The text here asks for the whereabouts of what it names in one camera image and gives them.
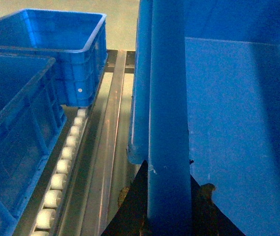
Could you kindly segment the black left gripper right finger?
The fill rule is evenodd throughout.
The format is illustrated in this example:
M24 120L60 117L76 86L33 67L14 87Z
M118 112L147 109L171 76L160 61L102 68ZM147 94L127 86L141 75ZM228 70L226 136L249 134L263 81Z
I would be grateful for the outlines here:
M191 177L192 236L243 236L244 233L216 206L212 183L198 184Z

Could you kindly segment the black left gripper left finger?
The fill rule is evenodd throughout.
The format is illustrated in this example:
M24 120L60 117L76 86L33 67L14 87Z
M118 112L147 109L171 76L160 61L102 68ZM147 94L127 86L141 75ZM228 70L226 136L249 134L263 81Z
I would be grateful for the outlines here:
M103 236L139 236L148 208L148 162L145 160Z

